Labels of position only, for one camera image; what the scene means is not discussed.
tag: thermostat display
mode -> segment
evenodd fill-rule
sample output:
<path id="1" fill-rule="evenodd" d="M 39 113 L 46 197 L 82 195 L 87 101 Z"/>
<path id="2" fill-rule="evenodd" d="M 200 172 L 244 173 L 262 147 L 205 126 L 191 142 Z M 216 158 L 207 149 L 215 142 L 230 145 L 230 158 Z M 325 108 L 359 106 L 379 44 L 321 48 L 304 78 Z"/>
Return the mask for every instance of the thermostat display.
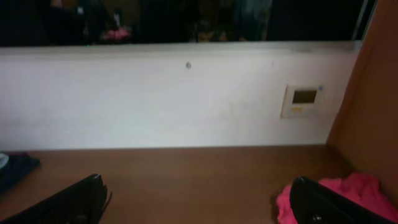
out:
<path id="1" fill-rule="evenodd" d="M 288 86 L 281 117 L 306 118 L 317 113 L 323 86 Z"/>

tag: pink fabric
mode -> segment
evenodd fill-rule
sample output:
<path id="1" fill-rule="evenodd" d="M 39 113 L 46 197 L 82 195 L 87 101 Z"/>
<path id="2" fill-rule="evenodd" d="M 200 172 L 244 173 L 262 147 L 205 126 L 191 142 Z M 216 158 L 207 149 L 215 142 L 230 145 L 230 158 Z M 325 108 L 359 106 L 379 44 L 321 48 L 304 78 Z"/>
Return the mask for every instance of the pink fabric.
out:
<path id="1" fill-rule="evenodd" d="M 319 184 L 384 218 L 398 222 L 398 211 L 388 202 L 386 196 L 379 191 L 379 181 L 371 175 L 353 173 L 345 180 L 322 179 Z M 278 221 L 280 224 L 297 224 L 290 208 L 290 188 L 291 185 L 286 186 L 276 200 L 276 204 L 279 207 Z"/>
<path id="2" fill-rule="evenodd" d="M 131 34 L 126 29 L 119 28 L 116 31 L 109 30 L 106 33 L 105 39 L 121 40 L 125 37 L 130 37 L 130 36 L 131 36 Z"/>

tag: desk surface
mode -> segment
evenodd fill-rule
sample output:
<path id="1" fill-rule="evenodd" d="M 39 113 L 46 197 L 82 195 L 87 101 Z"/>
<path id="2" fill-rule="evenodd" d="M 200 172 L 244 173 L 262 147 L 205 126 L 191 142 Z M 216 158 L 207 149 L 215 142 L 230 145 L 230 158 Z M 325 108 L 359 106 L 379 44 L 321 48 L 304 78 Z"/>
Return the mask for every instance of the desk surface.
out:
<path id="1" fill-rule="evenodd" d="M 100 223 L 273 223 L 270 198 L 298 175 L 344 177 L 324 146 L 29 153 L 41 167 L 0 197 L 0 220 L 101 174 L 113 198 Z"/>

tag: black object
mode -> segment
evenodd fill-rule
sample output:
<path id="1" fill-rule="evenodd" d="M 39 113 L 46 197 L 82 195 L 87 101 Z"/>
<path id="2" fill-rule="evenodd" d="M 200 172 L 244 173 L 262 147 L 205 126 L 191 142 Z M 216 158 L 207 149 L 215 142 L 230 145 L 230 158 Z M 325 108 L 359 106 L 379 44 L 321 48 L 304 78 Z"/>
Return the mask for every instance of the black object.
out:
<path id="1" fill-rule="evenodd" d="M 39 165 L 38 159 L 26 154 L 9 156 L 7 164 L 0 169 L 0 194 L 10 189 Z"/>
<path id="2" fill-rule="evenodd" d="M 266 40 L 351 40 L 363 2 L 364 0 L 273 1 Z"/>
<path id="3" fill-rule="evenodd" d="M 290 206 L 298 224 L 394 223 L 306 177 L 294 180 Z"/>
<path id="4" fill-rule="evenodd" d="M 93 174 L 0 224 L 97 224 L 111 200 L 112 193 L 105 203 L 107 194 L 101 176 Z"/>

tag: dark fabric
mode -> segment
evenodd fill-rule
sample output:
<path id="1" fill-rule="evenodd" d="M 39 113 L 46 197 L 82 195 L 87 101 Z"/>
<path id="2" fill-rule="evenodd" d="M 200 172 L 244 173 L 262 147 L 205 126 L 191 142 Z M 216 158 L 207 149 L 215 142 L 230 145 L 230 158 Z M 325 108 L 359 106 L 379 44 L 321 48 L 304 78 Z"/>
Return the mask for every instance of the dark fabric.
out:
<path id="1" fill-rule="evenodd" d="M 22 180 L 38 165 L 40 161 L 28 155 L 9 156 L 8 163 L 0 169 L 0 194 Z"/>

